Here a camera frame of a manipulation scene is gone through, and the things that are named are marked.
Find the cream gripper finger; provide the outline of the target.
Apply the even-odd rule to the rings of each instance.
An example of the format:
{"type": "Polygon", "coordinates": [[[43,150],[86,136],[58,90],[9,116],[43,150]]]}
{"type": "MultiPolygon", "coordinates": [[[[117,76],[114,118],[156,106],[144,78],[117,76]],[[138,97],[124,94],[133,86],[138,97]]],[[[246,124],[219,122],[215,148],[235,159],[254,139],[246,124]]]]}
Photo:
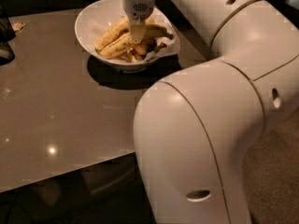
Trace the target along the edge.
{"type": "Polygon", "coordinates": [[[138,44],[143,39],[147,30],[147,25],[145,23],[141,24],[129,24],[129,32],[131,41],[135,44],[138,44]]]}

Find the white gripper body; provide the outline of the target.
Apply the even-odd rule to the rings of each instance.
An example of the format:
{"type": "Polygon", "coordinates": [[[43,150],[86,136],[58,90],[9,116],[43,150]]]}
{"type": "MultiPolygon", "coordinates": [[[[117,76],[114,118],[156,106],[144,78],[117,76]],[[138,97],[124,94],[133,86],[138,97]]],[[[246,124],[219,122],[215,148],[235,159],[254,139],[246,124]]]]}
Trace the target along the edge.
{"type": "Polygon", "coordinates": [[[141,24],[153,12],[155,0],[122,0],[123,10],[131,24],[141,24]]]}

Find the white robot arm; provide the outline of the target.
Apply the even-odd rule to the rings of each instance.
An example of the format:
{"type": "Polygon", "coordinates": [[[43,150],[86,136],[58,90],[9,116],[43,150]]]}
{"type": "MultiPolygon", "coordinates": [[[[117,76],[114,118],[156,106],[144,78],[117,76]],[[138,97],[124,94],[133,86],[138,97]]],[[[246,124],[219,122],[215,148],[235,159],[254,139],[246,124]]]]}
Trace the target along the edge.
{"type": "MultiPolygon", "coordinates": [[[[152,0],[124,0],[140,16],[152,0]]],[[[242,161],[299,105],[299,33],[264,0],[171,0],[214,59],[156,82],[134,119],[157,224],[251,224],[242,161]]]]}

